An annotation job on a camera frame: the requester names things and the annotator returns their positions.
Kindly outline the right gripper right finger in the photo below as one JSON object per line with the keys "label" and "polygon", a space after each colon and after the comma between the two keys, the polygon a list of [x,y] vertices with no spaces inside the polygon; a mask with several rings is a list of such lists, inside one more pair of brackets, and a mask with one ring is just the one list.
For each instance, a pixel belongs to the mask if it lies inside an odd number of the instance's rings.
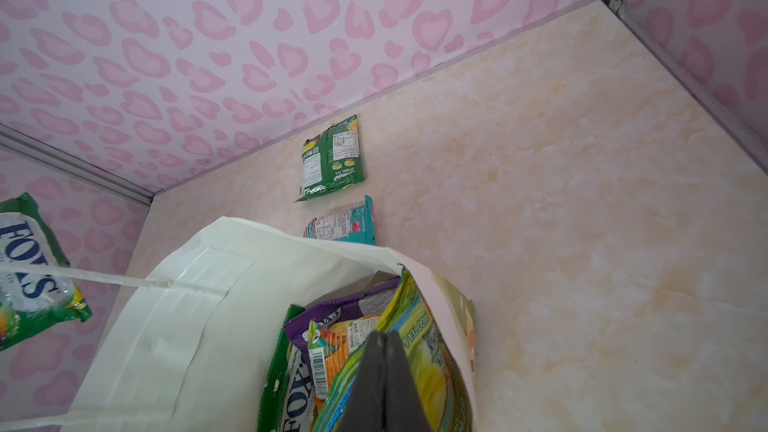
{"label": "right gripper right finger", "polygon": [[387,432],[431,432],[405,348],[397,331],[388,332],[384,348],[384,430]]}

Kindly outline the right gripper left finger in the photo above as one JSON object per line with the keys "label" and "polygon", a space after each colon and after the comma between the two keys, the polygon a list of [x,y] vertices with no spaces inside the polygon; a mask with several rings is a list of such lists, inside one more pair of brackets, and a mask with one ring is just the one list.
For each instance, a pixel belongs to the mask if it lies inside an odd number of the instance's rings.
{"label": "right gripper left finger", "polygon": [[369,335],[338,431],[384,430],[383,409],[387,375],[385,344],[386,336],[382,332],[372,332]]}

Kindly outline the orange Fox's fruit bag bottom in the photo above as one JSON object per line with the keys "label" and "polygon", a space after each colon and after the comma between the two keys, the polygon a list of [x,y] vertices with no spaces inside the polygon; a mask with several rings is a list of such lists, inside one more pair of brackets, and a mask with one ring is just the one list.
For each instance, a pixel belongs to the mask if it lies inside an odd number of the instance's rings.
{"label": "orange Fox's fruit bag bottom", "polygon": [[309,322],[308,354],[318,412],[322,410],[336,376],[351,354],[364,345],[380,317],[380,314],[365,316],[329,326]]}

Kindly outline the green yellow Fox's bag front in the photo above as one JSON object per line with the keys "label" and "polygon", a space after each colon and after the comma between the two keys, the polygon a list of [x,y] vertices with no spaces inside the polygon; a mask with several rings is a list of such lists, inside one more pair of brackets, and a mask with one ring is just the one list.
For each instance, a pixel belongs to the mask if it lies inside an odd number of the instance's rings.
{"label": "green yellow Fox's bag front", "polygon": [[305,332],[292,321],[305,311],[290,305],[262,390],[257,431],[310,431],[317,416]]}

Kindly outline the purple Fox's berries bag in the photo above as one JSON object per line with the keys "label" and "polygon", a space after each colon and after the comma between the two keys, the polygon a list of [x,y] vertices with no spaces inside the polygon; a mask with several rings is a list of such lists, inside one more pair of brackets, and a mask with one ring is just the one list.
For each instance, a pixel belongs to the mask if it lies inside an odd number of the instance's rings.
{"label": "purple Fox's berries bag", "polygon": [[309,363],[308,329],[311,321],[320,326],[330,326],[337,322],[382,314],[392,300],[399,282],[399,275],[379,271],[330,292],[289,319],[284,325],[285,334],[300,351],[304,362]]}

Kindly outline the teal white snack bag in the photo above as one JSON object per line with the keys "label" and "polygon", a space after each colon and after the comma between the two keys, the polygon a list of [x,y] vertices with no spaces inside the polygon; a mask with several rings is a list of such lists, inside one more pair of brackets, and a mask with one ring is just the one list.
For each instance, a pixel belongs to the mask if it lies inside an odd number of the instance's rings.
{"label": "teal white snack bag", "polygon": [[306,226],[304,238],[376,244],[373,199],[363,199],[347,206],[334,208],[330,213],[313,218]]}

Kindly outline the white paper bag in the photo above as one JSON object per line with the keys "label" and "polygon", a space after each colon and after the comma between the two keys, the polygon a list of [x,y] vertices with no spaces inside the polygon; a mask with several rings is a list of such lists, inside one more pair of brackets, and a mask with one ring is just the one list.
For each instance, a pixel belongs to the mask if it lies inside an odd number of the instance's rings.
{"label": "white paper bag", "polygon": [[389,248],[307,239],[222,217],[168,255],[134,290],[69,411],[5,422],[5,431],[253,431],[290,305],[406,267]]}

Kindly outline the green white snack bag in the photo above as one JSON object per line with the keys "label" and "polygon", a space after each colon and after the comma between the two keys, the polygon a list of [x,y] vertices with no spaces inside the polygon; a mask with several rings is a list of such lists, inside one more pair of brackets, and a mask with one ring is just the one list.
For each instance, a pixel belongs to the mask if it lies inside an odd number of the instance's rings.
{"label": "green white snack bag", "polygon": [[305,141],[299,202],[338,192],[364,180],[356,115]]}

